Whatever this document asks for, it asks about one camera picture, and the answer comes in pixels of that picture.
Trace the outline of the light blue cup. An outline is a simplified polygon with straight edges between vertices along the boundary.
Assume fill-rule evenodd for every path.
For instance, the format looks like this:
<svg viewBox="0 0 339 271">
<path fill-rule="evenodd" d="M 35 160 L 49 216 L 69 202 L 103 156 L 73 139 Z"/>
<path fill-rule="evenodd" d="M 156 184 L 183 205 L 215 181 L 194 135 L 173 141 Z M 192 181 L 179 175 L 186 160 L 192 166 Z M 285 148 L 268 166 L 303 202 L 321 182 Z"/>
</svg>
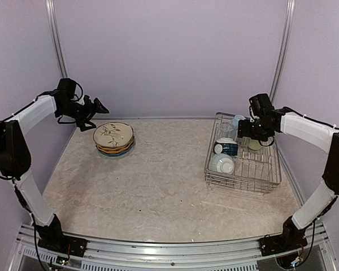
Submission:
<svg viewBox="0 0 339 271">
<path fill-rule="evenodd" d="M 242 116 L 242 115 L 235 115 L 234 118 L 232 119 L 232 125 L 235 128 L 235 130 L 238 129 L 238 123 L 241 120 L 245 120 L 246 117 Z"/>
</svg>

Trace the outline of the beige plate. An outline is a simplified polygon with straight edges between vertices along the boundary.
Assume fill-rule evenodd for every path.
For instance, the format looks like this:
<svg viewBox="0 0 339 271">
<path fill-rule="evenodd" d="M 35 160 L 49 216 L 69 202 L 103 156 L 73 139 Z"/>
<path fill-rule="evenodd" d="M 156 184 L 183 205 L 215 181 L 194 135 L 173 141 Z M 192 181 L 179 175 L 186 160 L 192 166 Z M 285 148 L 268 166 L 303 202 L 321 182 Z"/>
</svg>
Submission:
<svg viewBox="0 0 339 271">
<path fill-rule="evenodd" d="M 120 147 L 134 136 L 133 128 L 121 122 L 109 122 L 100 125 L 93 134 L 94 142 L 104 147 Z"/>
</svg>

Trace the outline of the clear drinking glass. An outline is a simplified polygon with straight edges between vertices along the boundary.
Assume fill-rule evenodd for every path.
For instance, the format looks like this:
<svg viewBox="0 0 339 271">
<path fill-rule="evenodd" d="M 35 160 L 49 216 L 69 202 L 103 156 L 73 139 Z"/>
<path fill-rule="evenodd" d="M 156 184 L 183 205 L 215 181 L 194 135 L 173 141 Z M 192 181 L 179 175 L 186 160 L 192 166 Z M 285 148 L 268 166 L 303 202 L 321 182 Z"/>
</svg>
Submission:
<svg viewBox="0 0 339 271">
<path fill-rule="evenodd" d="M 216 138 L 230 138 L 235 140 L 236 137 L 236 130 L 235 127 L 230 122 L 222 122 L 219 124 Z"/>
</svg>

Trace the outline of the yellow polka dot plate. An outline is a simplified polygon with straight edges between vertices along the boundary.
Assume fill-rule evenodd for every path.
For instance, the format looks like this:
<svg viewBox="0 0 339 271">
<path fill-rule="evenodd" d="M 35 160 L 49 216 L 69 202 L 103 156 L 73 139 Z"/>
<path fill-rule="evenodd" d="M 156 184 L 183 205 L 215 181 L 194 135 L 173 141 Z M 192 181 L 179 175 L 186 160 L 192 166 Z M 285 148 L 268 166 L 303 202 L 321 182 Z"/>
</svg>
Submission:
<svg viewBox="0 0 339 271">
<path fill-rule="evenodd" d="M 104 147 L 99 146 L 99 145 L 96 145 L 96 148 L 97 148 L 98 151 L 101 151 L 105 154 L 115 155 L 115 154 L 120 154 L 122 152 L 129 150 L 133 145 L 134 145 L 134 143 L 132 142 L 131 144 L 128 144 L 127 146 L 123 146 L 123 147 L 120 147 L 120 148 L 104 148 Z"/>
</svg>

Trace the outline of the blue polka dot plate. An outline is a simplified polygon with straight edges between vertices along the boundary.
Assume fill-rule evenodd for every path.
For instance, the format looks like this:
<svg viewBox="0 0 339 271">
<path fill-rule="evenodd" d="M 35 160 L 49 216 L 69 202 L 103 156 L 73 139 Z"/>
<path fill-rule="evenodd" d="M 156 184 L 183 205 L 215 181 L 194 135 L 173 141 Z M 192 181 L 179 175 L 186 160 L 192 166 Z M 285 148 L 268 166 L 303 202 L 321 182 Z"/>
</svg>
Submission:
<svg viewBox="0 0 339 271">
<path fill-rule="evenodd" d="M 115 158 L 115 157 L 120 157 L 120 156 L 123 156 L 123 155 L 126 155 L 128 154 L 129 152 L 132 151 L 132 149 L 134 148 L 135 145 L 131 145 L 131 147 L 129 147 L 129 149 L 125 150 L 125 151 L 122 151 L 122 152 L 119 152 L 118 154 L 107 154 L 103 151 L 100 151 L 98 150 L 98 152 L 106 157 L 110 157 L 110 158 Z"/>
</svg>

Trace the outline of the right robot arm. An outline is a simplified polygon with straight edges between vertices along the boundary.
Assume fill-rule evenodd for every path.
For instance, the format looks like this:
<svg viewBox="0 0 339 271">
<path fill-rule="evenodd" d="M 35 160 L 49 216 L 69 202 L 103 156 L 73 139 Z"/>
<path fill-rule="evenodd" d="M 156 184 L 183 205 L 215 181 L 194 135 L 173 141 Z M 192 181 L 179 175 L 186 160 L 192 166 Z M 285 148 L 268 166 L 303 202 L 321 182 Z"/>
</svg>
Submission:
<svg viewBox="0 0 339 271">
<path fill-rule="evenodd" d="M 297 181 L 309 181 L 306 201 L 286 222 L 278 246 L 289 251 L 304 230 L 322 217 L 339 197 L 339 127 L 289 108 L 251 105 L 250 120 L 240 121 L 239 136 L 265 142 L 276 133 Z"/>
</svg>

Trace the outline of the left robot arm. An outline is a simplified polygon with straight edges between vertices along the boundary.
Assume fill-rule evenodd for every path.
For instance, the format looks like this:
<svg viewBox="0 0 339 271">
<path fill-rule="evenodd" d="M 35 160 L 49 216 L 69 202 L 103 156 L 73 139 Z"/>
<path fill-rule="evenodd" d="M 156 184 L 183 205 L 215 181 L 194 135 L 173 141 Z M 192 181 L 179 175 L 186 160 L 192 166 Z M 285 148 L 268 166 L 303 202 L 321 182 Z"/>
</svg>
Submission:
<svg viewBox="0 0 339 271">
<path fill-rule="evenodd" d="M 95 114 L 108 112 L 98 98 L 91 100 L 85 95 L 75 100 L 67 90 L 52 90 L 39 94 L 30 104 L 0 120 L 0 179 L 12 183 L 18 201 L 31 215 L 40 238 L 56 251 L 64 250 L 68 239 L 34 181 L 25 136 L 49 115 L 57 119 L 68 116 L 84 132 L 96 128 L 91 121 Z"/>
</svg>

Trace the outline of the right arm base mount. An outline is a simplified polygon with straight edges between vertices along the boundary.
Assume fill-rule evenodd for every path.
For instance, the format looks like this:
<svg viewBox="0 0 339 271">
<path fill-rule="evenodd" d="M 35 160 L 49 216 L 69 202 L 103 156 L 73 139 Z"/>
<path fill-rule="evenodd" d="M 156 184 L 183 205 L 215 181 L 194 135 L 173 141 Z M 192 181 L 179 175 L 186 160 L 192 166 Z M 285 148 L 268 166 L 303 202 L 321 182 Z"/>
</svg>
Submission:
<svg viewBox="0 0 339 271">
<path fill-rule="evenodd" d="M 265 235 L 258 242 L 262 256 L 284 253 L 308 245 L 307 239 L 304 236 L 285 239 L 282 234 Z"/>
</svg>

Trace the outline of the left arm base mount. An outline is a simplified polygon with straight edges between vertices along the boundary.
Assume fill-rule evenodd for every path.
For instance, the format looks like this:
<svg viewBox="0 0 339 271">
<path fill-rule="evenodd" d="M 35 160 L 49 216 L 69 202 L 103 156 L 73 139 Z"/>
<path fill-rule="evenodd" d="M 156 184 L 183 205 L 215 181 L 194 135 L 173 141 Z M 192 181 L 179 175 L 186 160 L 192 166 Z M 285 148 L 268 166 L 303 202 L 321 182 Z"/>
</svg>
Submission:
<svg viewBox="0 0 339 271">
<path fill-rule="evenodd" d="M 84 238 L 69 235 L 40 237 L 38 246 L 67 256 L 83 257 L 88 241 Z"/>
</svg>

